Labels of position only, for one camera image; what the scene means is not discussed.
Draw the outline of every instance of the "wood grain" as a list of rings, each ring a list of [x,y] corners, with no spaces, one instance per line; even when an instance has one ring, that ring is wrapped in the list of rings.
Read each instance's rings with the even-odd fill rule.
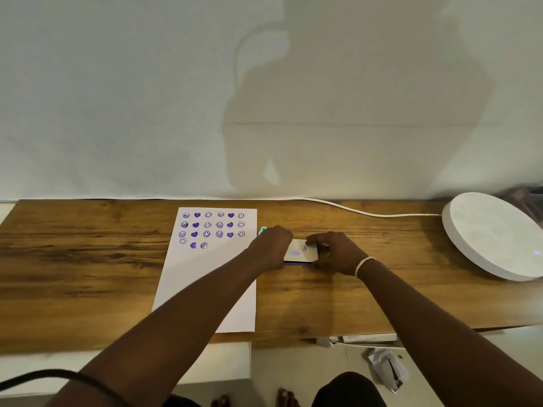
[[[444,205],[343,204],[385,214]],[[440,218],[371,218],[306,201],[37,200],[17,203],[0,226],[0,353],[104,348],[143,319],[180,206],[257,208],[258,226],[282,225],[295,238],[343,231],[472,328],[543,322],[543,282],[485,273],[455,249]],[[214,341],[390,330],[361,282],[287,266],[257,281],[256,332]]]

